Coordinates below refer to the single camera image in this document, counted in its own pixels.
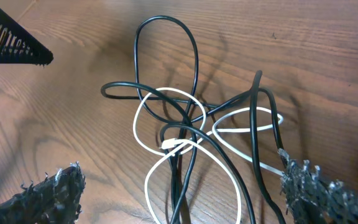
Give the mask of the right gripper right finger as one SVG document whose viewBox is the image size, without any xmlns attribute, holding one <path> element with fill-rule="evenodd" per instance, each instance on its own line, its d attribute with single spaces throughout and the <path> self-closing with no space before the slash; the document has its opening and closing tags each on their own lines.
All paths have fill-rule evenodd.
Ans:
<svg viewBox="0 0 358 224">
<path fill-rule="evenodd" d="M 278 153 L 286 162 L 281 186 L 295 223 L 326 223 L 326 217 L 332 223 L 358 223 L 357 194 L 344 188 L 340 180 L 323 182 L 319 166 L 310 171 L 308 160 L 300 166 L 284 149 Z"/>
</svg>

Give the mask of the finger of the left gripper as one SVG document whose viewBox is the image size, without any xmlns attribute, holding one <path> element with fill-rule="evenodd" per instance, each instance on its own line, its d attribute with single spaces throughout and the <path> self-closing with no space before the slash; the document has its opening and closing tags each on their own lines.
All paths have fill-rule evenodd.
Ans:
<svg viewBox="0 0 358 224">
<path fill-rule="evenodd" d="M 0 8 L 0 64 L 48 65 L 53 53 Z"/>
</svg>

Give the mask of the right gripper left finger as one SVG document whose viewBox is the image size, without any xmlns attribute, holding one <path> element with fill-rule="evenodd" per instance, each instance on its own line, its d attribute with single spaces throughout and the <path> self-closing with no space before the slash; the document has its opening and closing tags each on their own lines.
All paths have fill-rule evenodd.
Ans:
<svg viewBox="0 0 358 224">
<path fill-rule="evenodd" d="M 85 175 L 78 162 L 0 203 L 0 224 L 71 224 L 79 219 Z"/>
</svg>

